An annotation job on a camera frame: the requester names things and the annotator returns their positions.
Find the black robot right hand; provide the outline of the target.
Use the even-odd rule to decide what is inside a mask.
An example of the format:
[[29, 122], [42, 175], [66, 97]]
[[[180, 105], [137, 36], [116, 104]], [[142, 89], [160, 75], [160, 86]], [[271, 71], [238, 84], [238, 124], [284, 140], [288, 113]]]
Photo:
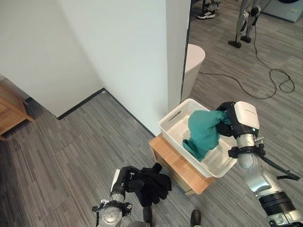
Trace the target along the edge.
[[247, 102], [224, 102], [220, 104], [216, 111], [227, 114], [230, 123], [220, 121], [216, 128], [220, 135], [235, 139], [244, 134], [251, 134], [255, 137], [259, 133], [259, 120], [257, 110], [254, 105]]

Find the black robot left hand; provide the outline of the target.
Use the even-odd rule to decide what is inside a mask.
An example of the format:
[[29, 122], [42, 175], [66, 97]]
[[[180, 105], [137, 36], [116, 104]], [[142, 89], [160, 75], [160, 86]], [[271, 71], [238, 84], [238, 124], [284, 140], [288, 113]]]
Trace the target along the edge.
[[142, 189], [145, 185], [141, 176], [141, 170], [134, 166], [126, 166], [118, 169], [118, 175], [114, 176], [111, 194], [125, 192], [135, 192]]

